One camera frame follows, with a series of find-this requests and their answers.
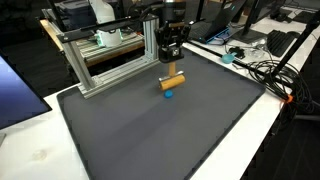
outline laptop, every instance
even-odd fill
[[[207,44],[214,37],[228,30],[227,25],[239,12],[246,0],[233,0],[226,2],[217,17],[212,22],[198,21],[191,25],[189,40]]]

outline table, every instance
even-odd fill
[[[63,46],[61,44],[61,42],[59,41],[59,39],[57,38],[57,31],[50,25],[50,22],[47,19],[42,19],[40,20],[40,24],[43,27],[43,29],[45,30],[45,32],[47,32],[47,34],[50,36],[50,38],[53,40],[53,42],[55,43],[55,45],[58,47],[59,52],[63,52]],[[89,44],[86,43],[85,45],[83,45],[83,48],[88,48]],[[94,61],[86,61],[86,66],[87,67],[91,67],[93,65],[99,64],[101,62],[107,61],[109,59],[115,58],[117,56],[126,54],[128,52],[137,50],[139,48],[144,47],[144,42],[140,41],[138,43],[133,43],[130,46],[126,46],[125,48],[118,48],[114,51],[111,52],[106,52],[103,55],[99,54],[99,57],[94,58]]]
[[[285,24],[265,18],[253,28],[268,33],[272,29],[280,27],[282,31],[302,31],[304,26],[304,24],[296,22]],[[319,37],[320,28],[316,29],[313,34]],[[309,36],[289,63],[301,69],[315,43],[314,37]],[[222,47],[204,46],[222,51]],[[222,64],[220,59],[211,53],[188,43],[184,44],[184,47],[248,77],[245,70],[237,70],[231,64]],[[1,131],[6,133],[7,137],[0,147],[0,179],[88,179],[60,112],[56,100],[57,94],[45,98],[53,108],[51,112]],[[228,133],[192,179],[240,179],[279,111],[280,100],[277,97],[269,92],[262,95]],[[41,158],[39,151],[45,152],[44,159]]]

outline gray mat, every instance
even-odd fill
[[[58,96],[91,179],[188,179],[265,88],[184,50],[186,82],[165,99],[159,64],[85,100]]]

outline computer monitor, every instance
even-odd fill
[[[285,0],[248,0],[248,2],[250,1],[252,6],[244,28],[232,36],[233,39],[246,44],[267,36],[264,33],[250,29],[251,25],[279,9],[285,3]]]
[[[0,52],[0,130],[51,110]],[[4,139],[0,131],[0,146]]]

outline desk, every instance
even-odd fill
[[[282,31],[302,31],[304,26],[296,22],[285,24],[264,19],[254,28],[268,33],[277,27],[281,27]],[[313,34],[319,37],[320,28]],[[301,69],[315,43],[313,36],[308,37],[289,63]],[[222,64],[218,57],[206,51],[188,43],[184,47],[248,77],[245,70],[236,70],[230,64]],[[45,98],[53,108],[51,112],[1,131],[7,133],[7,138],[0,148],[0,179],[88,179],[58,106],[57,94]],[[262,95],[222,140],[192,179],[240,179],[279,111],[278,98],[268,92]],[[34,158],[33,154],[39,150],[47,153],[45,159]]]
[[[51,25],[51,23],[46,19],[40,20],[40,24],[43,27],[43,29],[45,30],[45,32],[47,32],[47,34],[53,40],[55,45],[58,47],[59,51],[63,52],[63,46],[62,46],[61,42],[59,41],[59,39],[57,38],[57,34],[58,34],[57,30],[55,30],[53,28],[53,26]],[[137,50],[139,48],[144,47],[144,42],[142,41],[142,38],[140,38],[139,40],[140,41],[138,41],[138,42],[130,42],[130,44],[124,40],[124,42],[122,43],[122,44],[125,44],[124,47],[112,48],[114,50],[110,50],[110,51],[107,50],[106,52],[102,51],[103,48],[98,48],[98,45],[96,45],[96,47],[92,47],[92,45],[91,45],[92,43],[91,44],[89,42],[84,43],[84,41],[87,41],[87,40],[79,40],[79,41],[77,41],[77,43],[80,44],[79,47],[82,48],[83,51],[85,51],[82,54],[83,54],[84,58],[86,59],[86,62],[85,62],[86,66],[91,67],[91,66],[96,65],[98,63],[104,62],[106,60],[115,58],[115,57],[120,56],[122,54],[126,54],[128,52],[131,52],[131,51],[134,51],[134,50]],[[88,54],[88,51],[90,51],[89,53],[91,53],[91,54],[93,51],[99,51],[99,53],[97,53],[94,57],[91,55],[90,58],[87,58],[86,54]]]

